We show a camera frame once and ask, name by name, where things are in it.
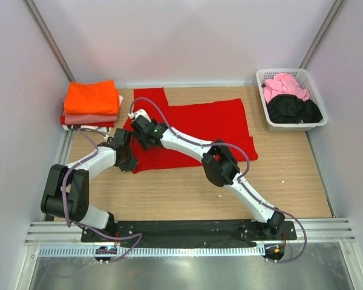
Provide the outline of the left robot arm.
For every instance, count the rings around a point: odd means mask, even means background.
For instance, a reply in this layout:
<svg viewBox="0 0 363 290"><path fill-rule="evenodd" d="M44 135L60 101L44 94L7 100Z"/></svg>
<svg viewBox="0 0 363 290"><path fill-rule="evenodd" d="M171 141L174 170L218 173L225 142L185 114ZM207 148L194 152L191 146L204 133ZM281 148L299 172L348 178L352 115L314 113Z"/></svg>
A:
<svg viewBox="0 0 363 290"><path fill-rule="evenodd" d="M122 172L136 169L138 161L131 150L132 132L116 129L112 137L95 146L92 153L67 165L55 164L48 173L41 211L55 218L95 230L102 241L117 235L114 215L90 204L90 181L110 167Z"/></svg>

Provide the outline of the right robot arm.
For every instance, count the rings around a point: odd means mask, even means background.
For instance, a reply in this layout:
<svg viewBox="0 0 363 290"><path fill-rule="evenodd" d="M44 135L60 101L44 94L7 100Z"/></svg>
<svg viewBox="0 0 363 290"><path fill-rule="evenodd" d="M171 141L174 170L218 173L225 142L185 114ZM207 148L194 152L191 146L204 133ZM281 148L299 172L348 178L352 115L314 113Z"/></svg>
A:
<svg viewBox="0 0 363 290"><path fill-rule="evenodd" d="M197 160L211 184L228 189L249 208L265 238L274 239L282 233L285 215L264 199L246 180L246 174L241 173L231 152L235 149L247 157L239 147L221 140L213 142L194 138L167 123L151 120L145 112L130 113L129 118L133 134L144 150L161 147Z"/></svg>

